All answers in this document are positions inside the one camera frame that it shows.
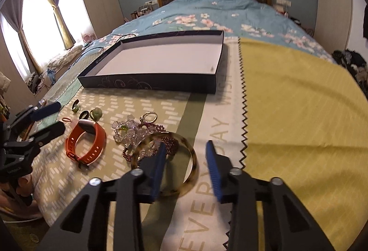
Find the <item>yellow blanket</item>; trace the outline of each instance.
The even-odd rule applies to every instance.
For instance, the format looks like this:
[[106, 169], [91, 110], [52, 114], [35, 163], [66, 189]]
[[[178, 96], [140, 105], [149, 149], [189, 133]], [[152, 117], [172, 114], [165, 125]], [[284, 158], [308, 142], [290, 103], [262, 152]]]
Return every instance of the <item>yellow blanket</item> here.
[[246, 171], [278, 176], [337, 251], [368, 219], [368, 102], [343, 68], [241, 39], [247, 86]]

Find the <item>black box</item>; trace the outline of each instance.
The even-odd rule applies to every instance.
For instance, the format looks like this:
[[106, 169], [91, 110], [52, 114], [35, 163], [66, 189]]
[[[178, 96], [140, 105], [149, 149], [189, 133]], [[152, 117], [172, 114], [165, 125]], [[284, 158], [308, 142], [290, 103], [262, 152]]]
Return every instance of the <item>black box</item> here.
[[118, 41], [78, 76], [84, 88], [216, 92], [223, 31], [181, 31]]

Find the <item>wall outlet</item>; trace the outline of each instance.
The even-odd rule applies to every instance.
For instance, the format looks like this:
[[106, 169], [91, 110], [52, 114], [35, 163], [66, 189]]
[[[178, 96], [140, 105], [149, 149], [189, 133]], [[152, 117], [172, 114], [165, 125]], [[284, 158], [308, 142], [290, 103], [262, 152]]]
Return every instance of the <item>wall outlet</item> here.
[[151, 1], [146, 1], [144, 3], [144, 5], [157, 5], [159, 2], [157, 0], [151, 0]]
[[276, 0], [276, 3], [278, 5], [291, 7], [291, 1], [288, 1], [288, 0]]

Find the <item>pile of jewelry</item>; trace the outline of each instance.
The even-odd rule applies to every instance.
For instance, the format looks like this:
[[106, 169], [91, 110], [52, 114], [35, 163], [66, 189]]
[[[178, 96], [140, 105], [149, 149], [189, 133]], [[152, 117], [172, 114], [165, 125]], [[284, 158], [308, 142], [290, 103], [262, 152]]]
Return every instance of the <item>pile of jewelry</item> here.
[[[145, 119], [148, 115], [155, 115], [155, 118], [151, 121], [146, 121]], [[157, 120], [157, 114], [154, 112], [147, 112], [139, 120], [140, 123], [134, 120], [133, 115], [128, 115], [123, 121], [114, 121], [112, 124], [112, 128], [115, 130], [114, 140], [117, 144], [125, 147], [123, 157], [127, 162], [131, 162], [132, 152], [146, 136], [165, 131], [163, 125], [154, 124]], [[155, 155], [161, 142], [166, 146], [167, 155], [174, 155], [179, 148], [179, 142], [176, 139], [170, 137], [156, 139], [150, 142], [149, 146], [140, 153], [139, 161], [144, 157]]]

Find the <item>metal screw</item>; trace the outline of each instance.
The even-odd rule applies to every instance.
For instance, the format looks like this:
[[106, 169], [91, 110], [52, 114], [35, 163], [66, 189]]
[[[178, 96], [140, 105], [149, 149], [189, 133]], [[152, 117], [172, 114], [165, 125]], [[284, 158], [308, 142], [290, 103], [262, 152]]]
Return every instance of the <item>metal screw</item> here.
[[232, 168], [232, 169], [230, 170], [230, 174], [231, 174], [231, 175], [238, 176], [238, 175], [240, 175], [241, 173], [242, 173], [242, 171], [241, 171], [239, 168]]
[[92, 178], [90, 181], [89, 181], [89, 184], [92, 185], [92, 186], [96, 186], [96, 185], [99, 185], [101, 183], [101, 179], [95, 177], [95, 178]]
[[143, 170], [142, 169], [134, 169], [130, 172], [133, 176], [139, 176], [139, 175], [142, 175], [143, 174]]
[[30, 235], [29, 235], [29, 238], [31, 239], [31, 241], [32, 242], [39, 242], [40, 241], [40, 239], [38, 238], [38, 236], [36, 236], [34, 233], [31, 233]]
[[271, 183], [274, 185], [282, 185], [284, 182], [282, 181], [282, 179], [274, 177], [273, 179], [271, 179]]

